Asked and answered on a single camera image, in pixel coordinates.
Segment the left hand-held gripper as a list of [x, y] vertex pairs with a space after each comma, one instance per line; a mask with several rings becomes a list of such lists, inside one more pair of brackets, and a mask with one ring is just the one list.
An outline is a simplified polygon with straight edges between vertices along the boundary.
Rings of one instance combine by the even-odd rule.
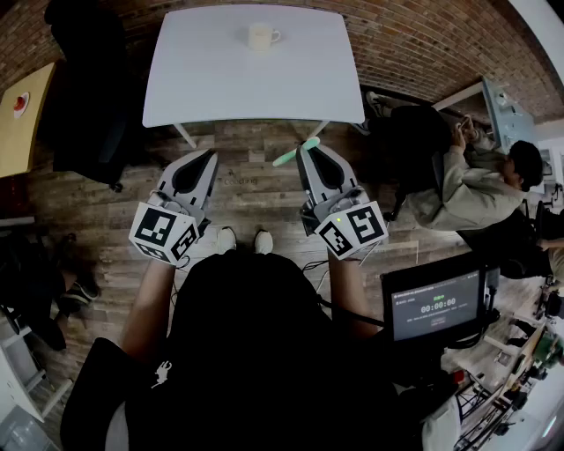
[[[169, 164], [146, 203], [140, 203], [129, 239], [143, 255], [174, 267], [188, 264], [189, 249], [211, 223], [204, 208], [219, 167], [215, 151], [189, 152]], [[170, 196], [190, 196], [184, 208]]]

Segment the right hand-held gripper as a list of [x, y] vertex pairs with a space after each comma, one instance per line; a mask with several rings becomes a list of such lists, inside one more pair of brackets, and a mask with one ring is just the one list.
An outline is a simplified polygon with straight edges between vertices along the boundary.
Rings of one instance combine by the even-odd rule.
[[[363, 188], [355, 187], [357, 181], [346, 159], [328, 146], [302, 146], [297, 163], [309, 199], [301, 208], [307, 236], [319, 236], [338, 260], [389, 237], [378, 203], [370, 201]], [[326, 192], [344, 193], [327, 200]]]

